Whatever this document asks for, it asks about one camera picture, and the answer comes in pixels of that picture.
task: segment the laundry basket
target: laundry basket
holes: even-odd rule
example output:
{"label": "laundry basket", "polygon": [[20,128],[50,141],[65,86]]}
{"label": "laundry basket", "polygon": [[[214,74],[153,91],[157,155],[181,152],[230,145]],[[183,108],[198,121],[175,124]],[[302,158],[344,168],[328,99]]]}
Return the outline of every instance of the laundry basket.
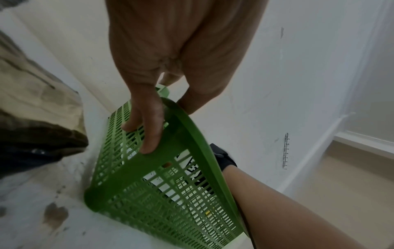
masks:
{"label": "laundry basket", "polygon": [[85,203],[182,248],[222,248],[243,232],[237,206],[196,125],[176,103],[162,100],[163,136],[151,154],[138,153],[142,127],[120,128],[129,102],[111,115]]}

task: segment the floor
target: floor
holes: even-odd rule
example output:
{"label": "floor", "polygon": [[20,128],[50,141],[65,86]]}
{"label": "floor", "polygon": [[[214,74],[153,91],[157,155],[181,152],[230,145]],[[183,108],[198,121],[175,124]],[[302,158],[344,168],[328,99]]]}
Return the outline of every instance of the floor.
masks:
{"label": "floor", "polygon": [[394,161],[333,142],[296,200],[367,248],[394,248]]}

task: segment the finger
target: finger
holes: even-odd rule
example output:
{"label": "finger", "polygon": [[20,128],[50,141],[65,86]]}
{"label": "finger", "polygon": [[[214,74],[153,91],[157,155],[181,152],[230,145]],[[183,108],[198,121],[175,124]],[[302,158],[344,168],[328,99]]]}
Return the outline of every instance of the finger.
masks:
{"label": "finger", "polygon": [[197,111],[200,107],[208,103],[211,99],[221,94],[223,90],[224,87],[221,87],[213,92],[200,94],[189,87],[185,94],[182,96],[182,98],[178,100],[177,104],[187,114],[190,115]]}
{"label": "finger", "polygon": [[176,75],[173,73],[164,73],[163,79],[160,80],[159,84],[168,87],[177,82],[182,76],[183,75]]}
{"label": "finger", "polygon": [[145,135],[140,153],[148,154],[156,149],[163,132],[163,103],[154,86],[139,87],[137,91],[133,90],[133,95],[136,94],[136,105],[141,112]]}
{"label": "finger", "polygon": [[131,106],[130,117],[120,127],[126,132],[135,131],[140,125],[142,125],[142,115],[138,110],[137,106]]}

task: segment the baseboard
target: baseboard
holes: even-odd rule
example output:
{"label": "baseboard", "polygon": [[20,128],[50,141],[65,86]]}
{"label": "baseboard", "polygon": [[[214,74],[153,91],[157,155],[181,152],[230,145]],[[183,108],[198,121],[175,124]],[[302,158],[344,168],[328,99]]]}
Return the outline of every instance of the baseboard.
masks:
{"label": "baseboard", "polygon": [[347,115],[338,118],[328,130],[320,137],[320,139],[313,145],[308,154],[297,165],[293,172],[285,179],[285,181],[277,188],[277,191],[293,197],[297,190],[302,186],[302,183],[310,175],[313,168],[318,165],[321,157],[326,151],[327,147],[333,141],[334,136],[341,129],[341,125],[346,119]]}
{"label": "baseboard", "polygon": [[390,159],[394,159],[394,143],[351,131],[339,132],[335,141],[347,144],[360,150],[368,151]]}

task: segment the basket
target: basket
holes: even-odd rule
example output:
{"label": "basket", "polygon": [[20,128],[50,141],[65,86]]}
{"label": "basket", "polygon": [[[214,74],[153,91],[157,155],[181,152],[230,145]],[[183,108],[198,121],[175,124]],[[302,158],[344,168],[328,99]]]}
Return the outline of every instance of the basket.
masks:
{"label": "basket", "polygon": [[182,248],[223,248],[243,232],[235,201],[196,125],[176,103],[162,100],[163,136],[151,154],[138,153],[143,127],[120,128],[130,102],[111,115],[85,203]]}

